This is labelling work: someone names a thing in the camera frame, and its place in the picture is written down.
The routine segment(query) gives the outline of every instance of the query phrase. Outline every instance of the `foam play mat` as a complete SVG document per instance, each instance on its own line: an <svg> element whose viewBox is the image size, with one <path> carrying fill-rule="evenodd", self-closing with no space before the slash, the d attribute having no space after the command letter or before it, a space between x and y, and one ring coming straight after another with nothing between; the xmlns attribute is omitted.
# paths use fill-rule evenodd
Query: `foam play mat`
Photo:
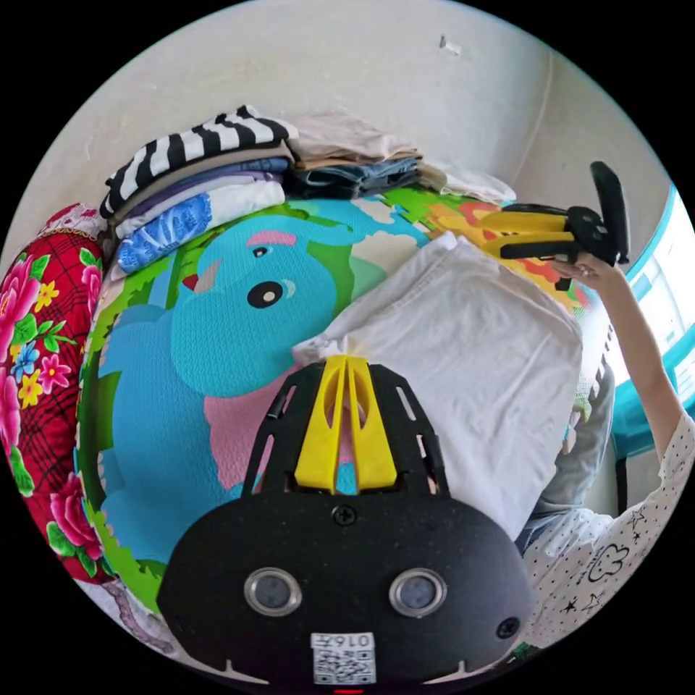
<svg viewBox="0 0 695 695"><path fill-rule="evenodd" d="M443 232L477 245L494 238L471 223L495 209L418 188L288 201L104 285L85 346L75 469L106 560L148 609L158 612L157 590L179 538L240 495L258 425L295 369L292 346ZM605 311L577 284L556 291L558 276L545 262L504 263L582 326L576 411L586 415ZM355 490L347 450L338 489Z"/></svg>

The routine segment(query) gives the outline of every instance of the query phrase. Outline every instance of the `elephant eye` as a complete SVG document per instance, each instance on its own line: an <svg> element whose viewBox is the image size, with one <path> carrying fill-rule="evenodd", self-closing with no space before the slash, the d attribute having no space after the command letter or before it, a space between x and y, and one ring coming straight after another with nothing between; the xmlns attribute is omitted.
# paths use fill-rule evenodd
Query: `elephant eye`
<svg viewBox="0 0 695 695"><path fill-rule="evenodd" d="M282 297L282 285L278 282L268 280L259 282L249 290L246 297L248 303L254 309L266 309L273 306Z"/></svg>

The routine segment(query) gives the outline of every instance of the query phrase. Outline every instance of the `beige fabric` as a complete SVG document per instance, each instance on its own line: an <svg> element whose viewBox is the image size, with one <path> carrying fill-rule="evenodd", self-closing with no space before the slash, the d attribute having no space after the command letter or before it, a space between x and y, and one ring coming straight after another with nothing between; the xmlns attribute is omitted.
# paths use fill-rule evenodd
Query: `beige fabric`
<svg viewBox="0 0 695 695"><path fill-rule="evenodd" d="M239 164L242 161L253 161L255 159L270 159L271 157L285 157L290 160L290 163L294 163L295 160L285 142L280 141L279 145L274 147L233 150L218 154L215 157L194 161L182 169L177 169L175 172L170 172L157 179L145 190L141 190L131 198L128 198L125 205L109 220L109 226L117 227L136 205L140 205L140 203L146 201L155 193L159 193L170 185L187 179L189 176L200 174L201 172L208 172L210 169L216 169L217 167L225 167L228 164Z"/></svg>
<svg viewBox="0 0 695 695"><path fill-rule="evenodd" d="M408 159L409 157L421 159L422 155L417 150L412 150L411 152L400 152L399 154L395 154L393 157L389 157L389 160ZM297 171L310 172L314 169L321 169L322 167L354 167L355 164L359 163L360 162L351 161L349 159L315 159L313 161L298 161L294 168Z"/></svg>
<svg viewBox="0 0 695 695"><path fill-rule="evenodd" d="M405 138L382 132L348 113L307 114L294 118L292 123L299 137L289 140L289 144L304 162L347 159L351 164L372 164L417 152Z"/></svg>

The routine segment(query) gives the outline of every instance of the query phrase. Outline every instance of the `yellow plastic part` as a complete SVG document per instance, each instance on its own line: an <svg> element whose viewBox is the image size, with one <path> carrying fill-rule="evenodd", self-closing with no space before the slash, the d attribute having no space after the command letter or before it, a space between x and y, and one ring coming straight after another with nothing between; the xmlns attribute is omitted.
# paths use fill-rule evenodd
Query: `yellow plastic part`
<svg viewBox="0 0 695 695"><path fill-rule="evenodd" d="M391 487L396 483L396 465L376 402L367 360L356 357L347 359L357 491ZM364 414L363 423L360 407Z"/></svg>
<svg viewBox="0 0 695 695"><path fill-rule="evenodd" d="M300 486L326 490L331 494L335 494L340 454L345 361L346 357L342 355L326 360L295 469L295 479ZM329 422L331 408L333 419Z"/></svg>
<svg viewBox="0 0 695 695"><path fill-rule="evenodd" d="M491 212L473 226L501 234L569 234L574 238L565 232L565 217L537 212Z"/></svg>
<svg viewBox="0 0 695 695"><path fill-rule="evenodd" d="M544 244L556 243L558 241L574 242L571 232L537 232L534 234L519 234L519 236L498 237L492 241L486 241L481 247L481 251L489 253L495 258L502 258L502 249L515 244Z"/></svg>

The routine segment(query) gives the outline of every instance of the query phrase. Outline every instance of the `black and white striped shirt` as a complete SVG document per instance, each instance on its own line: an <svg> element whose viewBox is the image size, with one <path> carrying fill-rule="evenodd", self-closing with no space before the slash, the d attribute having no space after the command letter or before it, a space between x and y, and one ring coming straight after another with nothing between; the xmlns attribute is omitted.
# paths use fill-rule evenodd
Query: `black and white striped shirt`
<svg viewBox="0 0 695 695"><path fill-rule="evenodd" d="M231 150L269 147L297 136L294 126L262 118L252 106L240 106L234 113L219 114L190 130L165 135L140 148L126 165L106 180L109 193L99 212L103 218L110 218L131 196L146 189L156 178L182 169L192 161Z"/></svg>

